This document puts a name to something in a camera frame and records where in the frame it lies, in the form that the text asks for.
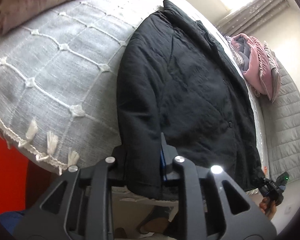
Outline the person's right hand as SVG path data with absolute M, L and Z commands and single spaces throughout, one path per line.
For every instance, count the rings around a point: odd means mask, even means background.
M 277 211 L 275 201 L 271 201 L 268 197 L 261 200 L 261 202 L 259 203 L 259 208 L 269 220 L 272 220 L 274 218 Z

